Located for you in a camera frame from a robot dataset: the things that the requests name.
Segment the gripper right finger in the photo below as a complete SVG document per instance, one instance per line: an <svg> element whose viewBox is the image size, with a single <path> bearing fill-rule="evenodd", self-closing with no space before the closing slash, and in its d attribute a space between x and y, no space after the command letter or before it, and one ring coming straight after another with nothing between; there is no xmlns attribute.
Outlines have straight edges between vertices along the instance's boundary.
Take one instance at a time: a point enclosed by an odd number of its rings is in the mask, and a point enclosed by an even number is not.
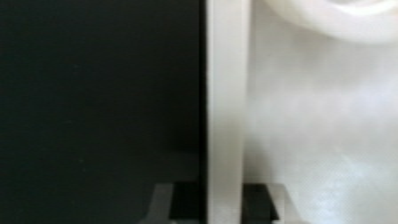
<svg viewBox="0 0 398 224"><path fill-rule="evenodd" d="M272 224L281 220L271 191L265 184L244 185L242 224Z"/></svg>

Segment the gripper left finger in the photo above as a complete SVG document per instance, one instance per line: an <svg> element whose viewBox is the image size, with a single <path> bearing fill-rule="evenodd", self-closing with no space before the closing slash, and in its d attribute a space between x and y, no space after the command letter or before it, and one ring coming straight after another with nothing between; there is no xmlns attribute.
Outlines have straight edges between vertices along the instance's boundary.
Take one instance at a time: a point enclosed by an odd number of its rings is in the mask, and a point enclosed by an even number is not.
<svg viewBox="0 0 398 224"><path fill-rule="evenodd" d="M155 185L145 224L205 224L205 192L198 182Z"/></svg>

